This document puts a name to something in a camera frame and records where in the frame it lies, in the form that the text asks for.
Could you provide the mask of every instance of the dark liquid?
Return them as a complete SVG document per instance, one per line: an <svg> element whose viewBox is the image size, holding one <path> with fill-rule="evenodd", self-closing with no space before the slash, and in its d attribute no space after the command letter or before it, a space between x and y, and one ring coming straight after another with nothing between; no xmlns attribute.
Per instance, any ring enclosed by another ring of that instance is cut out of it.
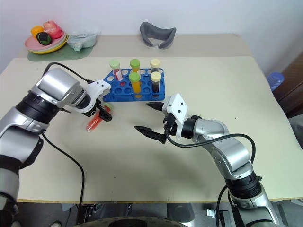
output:
<svg viewBox="0 0 303 227"><path fill-rule="evenodd" d="M159 69L158 68L152 68L151 72L159 72Z"/></svg>
<svg viewBox="0 0 303 227"><path fill-rule="evenodd" d="M153 82L152 83L152 91L155 92L155 93L158 93L159 92L159 85L160 85L160 82ZM158 98L159 95L152 95L154 98Z"/></svg>

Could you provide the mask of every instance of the plate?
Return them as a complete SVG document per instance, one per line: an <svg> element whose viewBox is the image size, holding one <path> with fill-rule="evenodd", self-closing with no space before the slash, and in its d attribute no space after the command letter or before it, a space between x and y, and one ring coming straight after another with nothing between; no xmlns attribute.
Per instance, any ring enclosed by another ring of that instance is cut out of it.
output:
<svg viewBox="0 0 303 227"><path fill-rule="evenodd" d="M47 46L44 46L40 44L34 37L31 35L25 42L24 45L28 50L31 51L45 51L50 48L54 48L58 43L60 43L62 40L66 39L66 34L63 32L62 36L58 39L53 39L53 42Z"/></svg>
<svg viewBox="0 0 303 227"><path fill-rule="evenodd" d="M40 50L40 51L36 51L36 50L32 50L32 49L27 49L28 51L32 51L32 52L45 52L45 51L50 51L54 48L56 48L57 46L60 46L65 40L67 39L67 34L65 34L65 37L64 39L62 39L57 45L55 46L52 46L52 47L49 47L47 49L43 49L43 50Z"/></svg>
<svg viewBox="0 0 303 227"><path fill-rule="evenodd" d="M68 39L68 35L66 35L66 38L65 38L65 40L63 41L63 43L62 43L61 45L59 45L59 46L57 46L57 47L55 47L55 48L53 48L53 49L47 50L47 51L40 51L40 52L37 52L37 51L30 51L30 50L28 50L28 51L31 52L31 53L35 53L35 54L46 54L46 53L51 53L51 52L54 52L54 51L56 51L56 50L59 50L61 47L63 47L63 46L66 44L67 39Z"/></svg>

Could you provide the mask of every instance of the green mat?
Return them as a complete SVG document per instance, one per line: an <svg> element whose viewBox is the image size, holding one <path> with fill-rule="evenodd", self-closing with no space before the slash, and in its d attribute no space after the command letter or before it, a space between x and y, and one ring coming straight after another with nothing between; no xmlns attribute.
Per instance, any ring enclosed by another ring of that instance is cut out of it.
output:
<svg viewBox="0 0 303 227"><path fill-rule="evenodd" d="M79 51L74 51L74 49L70 48L69 45L64 45L61 49L46 54L35 54L28 52L27 58L30 61L60 61L60 60L74 60L80 59L88 56L93 49L92 47L89 48L82 48Z"/></svg>

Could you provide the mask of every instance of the wire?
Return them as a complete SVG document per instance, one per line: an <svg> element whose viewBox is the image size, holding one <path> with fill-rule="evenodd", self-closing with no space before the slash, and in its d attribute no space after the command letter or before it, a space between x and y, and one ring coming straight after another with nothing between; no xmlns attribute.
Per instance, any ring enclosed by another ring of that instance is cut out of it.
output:
<svg viewBox="0 0 303 227"><path fill-rule="evenodd" d="M219 196L218 196L218 200L217 200L217 206L216 206L216 225L217 225L217 227L220 227L220 226L219 226L219 221L220 221L220 214L219 214L220 201L221 201L221 197L222 197L222 195L223 195L223 193L224 193L224 191L225 191L226 189L227 189L227 185L224 186L224 187L221 189L221 191L220 191L220 193L219 193Z"/></svg>
<svg viewBox="0 0 303 227"><path fill-rule="evenodd" d="M84 191L84 182L85 182L85 177L84 177L84 171L82 166L79 164L79 162L77 162L72 156L70 156L69 154L65 153L63 150L61 150L60 148L58 148L56 145L54 145L44 134L42 134L42 137L46 140L46 142L48 142L53 148L57 149L58 151L60 151L62 154L64 154L65 156L67 156L68 158L70 158L81 170L82 173L82 186L81 186L81 194L80 194L80 201L79 201L79 207L78 207L78 212L79 212L79 208L82 205L82 200L83 200L83 191Z"/></svg>
<svg viewBox="0 0 303 227"><path fill-rule="evenodd" d="M250 158L251 163L254 162L254 159L255 159L255 156L256 156L256 144L255 144L254 140L251 137L249 137L248 135L245 135L245 134L240 134L240 133L229 134L229 135L220 136L218 138L208 140L208 141L205 141L205 142L192 143L192 144L180 144L180 143L175 142L169 136L169 129L165 130L165 135L166 135L167 139L169 140L169 142L171 142L173 145L175 145L179 148L195 148L195 147L204 146L206 144L214 143L214 142L217 142L219 140L223 140L223 139L227 139L227 138L231 138L231 137L244 137L244 138L248 139L251 143L251 147L252 147L252 153L251 153L251 158Z"/></svg>
<svg viewBox="0 0 303 227"><path fill-rule="evenodd" d="M67 219L65 222L65 227L67 227L67 223L68 223L68 220L70 219L70 215L71 215L71 208L70 208L70 211L68 212L68 216L67 216Z"/></svg>
<svg viewBox="0 0 303 227"><path fill-rule="evenodd" d="M79 78L81 78L82 80L86 81L88 84L94 82L93 80L90 80L90 79L86 79L84 78L83 76L81 76L79 73L75 72L74 70L70 69L69 67L67 67L66 65L63 65L61 63L58 63L58 62L51 62L47 65L47 67L45 68L44 72L43 72L43 75L49 70L49 68L52 66L52 65L60 65L64 68L66 68L67 70L71 71L72 73L74 73L76 76L78 76Z"/></svg>
<svg viewBox="0 0 303 227"><path fill-rule="evenodd" d="M231 199L231 195L229 192L227 192L227 198L228 198L228 202L231 206L233 206L233 202L232 202L232 199Z"/></svg>

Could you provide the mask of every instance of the toy fruit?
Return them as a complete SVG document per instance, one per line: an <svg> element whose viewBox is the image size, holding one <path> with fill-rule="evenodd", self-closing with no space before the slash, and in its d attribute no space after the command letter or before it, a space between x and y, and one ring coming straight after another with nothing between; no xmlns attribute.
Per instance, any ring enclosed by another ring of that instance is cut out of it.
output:
<svg viewBox="0 0 303 227"><path fill-rule="evenodd" d="M44 32L44 29L41 26L35 26L32 28L32 30L30 30L32 36L34 37L34 39L37 40L36 36L39 32Z"/></svg>
<svg viewBox="0 0 303 227"><path fill-rule="evenodd" d="M43 23L43 27L45 32L48 33L52 39L57 39L62 36L61 28L54 21Z"/></svg>
<svg viewBox="0 0 303 227"><path fill-rule="evenodd" d="M39 32L36 35L36 38L37 38L37 41L44 46L51 44L53 41L52 38L50 37L50 35L46 32Z"/></svg>

